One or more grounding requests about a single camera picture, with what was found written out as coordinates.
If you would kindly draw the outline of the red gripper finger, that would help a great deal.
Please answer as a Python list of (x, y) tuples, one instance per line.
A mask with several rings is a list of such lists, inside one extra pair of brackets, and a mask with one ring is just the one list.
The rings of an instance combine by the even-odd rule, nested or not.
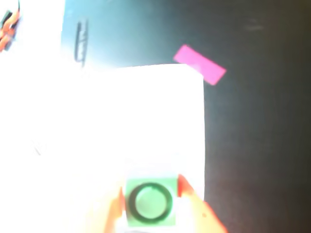
[(122, 186), (118, 189), (117, 195), (110, 201), (107, 218), (104, 226), (104, 233), (115, 233), (116, 222), (122, 217), (125, 210), (125, 198), (122, 190)]
[(183, 233), (228, 232), (210, 205), (198, 196), (181, 174), (178, 175), (178, 197), (181, 215), (180, 230)]

